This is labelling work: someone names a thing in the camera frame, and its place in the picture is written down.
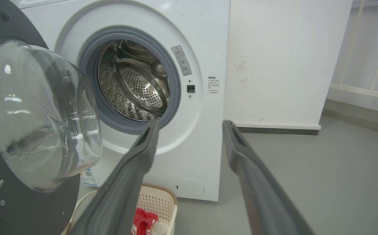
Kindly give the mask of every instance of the white washing machine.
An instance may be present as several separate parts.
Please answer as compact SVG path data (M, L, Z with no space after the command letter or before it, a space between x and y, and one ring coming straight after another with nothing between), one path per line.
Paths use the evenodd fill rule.
M85 183L101 186L158 119L144 182L218 200L230 0L12 1L92 83L104 149Z

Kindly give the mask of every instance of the gray floor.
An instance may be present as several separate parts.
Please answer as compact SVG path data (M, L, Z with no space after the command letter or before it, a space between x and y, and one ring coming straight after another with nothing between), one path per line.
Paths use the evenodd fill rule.
M378 134L324 117L320 125L318 136L244 136L317 235L378 234ZM219 201L178 203L177 235L250 234L225 154Z

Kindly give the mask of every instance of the red cloth with white stripes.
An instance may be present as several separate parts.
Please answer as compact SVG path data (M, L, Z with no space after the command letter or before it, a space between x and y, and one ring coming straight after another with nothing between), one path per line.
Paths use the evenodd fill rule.
M151 212L137 208L135 211L134 224L132 225L132 235L150 235L154 225L158 223L159 217Z

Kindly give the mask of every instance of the white wall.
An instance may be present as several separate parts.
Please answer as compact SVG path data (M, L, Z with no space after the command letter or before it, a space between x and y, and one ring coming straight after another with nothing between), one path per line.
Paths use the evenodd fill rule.
M350 48L351 34L358 8L351 9L338 62L332 77L338 83ZM369 89L378 68L378 6L364 7L354 53L345 70L344 85ZM374 87L378 91L378 82ZM378 110L378 98L329 89L328 99Z
M352 0L233 0L225 118L319 129Z

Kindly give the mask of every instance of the warning label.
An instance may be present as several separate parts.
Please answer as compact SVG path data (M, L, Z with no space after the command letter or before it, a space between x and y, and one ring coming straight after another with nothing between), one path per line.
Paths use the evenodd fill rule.
M182 70L183 76L191 75L192 70L190 69L188 59L186 58L185 53L181 46L172 47L171 50L174 53L177 61L179 62L180 69Z
M90 169L87 169L86 171L80 173L80 178L82 179L84 185L98 187Z
M219 94L219 79L215 76L208 77L208 94Z

